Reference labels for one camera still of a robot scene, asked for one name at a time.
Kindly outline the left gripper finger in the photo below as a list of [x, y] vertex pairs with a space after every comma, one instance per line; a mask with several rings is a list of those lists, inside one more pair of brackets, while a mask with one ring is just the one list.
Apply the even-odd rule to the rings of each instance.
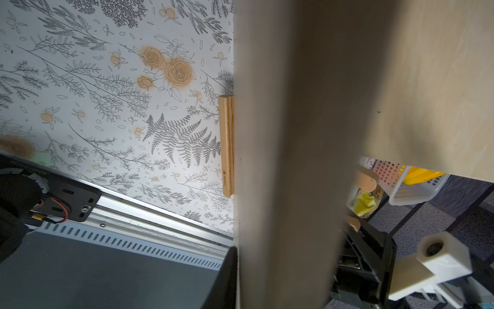
[[237, 299], [237, 247], [230, 247], [202, 309], [235, 309]]

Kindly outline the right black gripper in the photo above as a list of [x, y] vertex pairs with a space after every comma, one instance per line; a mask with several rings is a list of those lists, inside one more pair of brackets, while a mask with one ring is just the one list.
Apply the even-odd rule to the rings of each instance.
[[329, 297], [357, 308], [390, 308], [397, 246], [392, 237], [362, 221], [345, 232]]

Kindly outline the wooden easel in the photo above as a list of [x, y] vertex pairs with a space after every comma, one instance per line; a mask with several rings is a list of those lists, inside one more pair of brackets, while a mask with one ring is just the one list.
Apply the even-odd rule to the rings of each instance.
[[234, 194], [234, 97], [221, 95], [219, 104], [219, 127], [221, 143], [221, 168], [223, 194], [230, 198]]

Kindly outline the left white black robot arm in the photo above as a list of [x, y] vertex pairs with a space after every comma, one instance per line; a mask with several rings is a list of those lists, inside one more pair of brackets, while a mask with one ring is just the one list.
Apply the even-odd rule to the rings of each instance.
[[[62, 219], [54, 221], [45, 214], [35, 212], [46, 200], [62, 209]], [[63, 224], [72, 210], [62, 199], [49, 193], [49, 186], [42, 184], [36, 174], [23, 169], [1, 170], [1, 261], [10, 257], [22, 244], [28, 233], [21, 221], [30, 216], [37, 221]], [[229, 248], [219, 274], [207, 296], [203, 308], [235, 308], [237, 299], [238, 250]]]

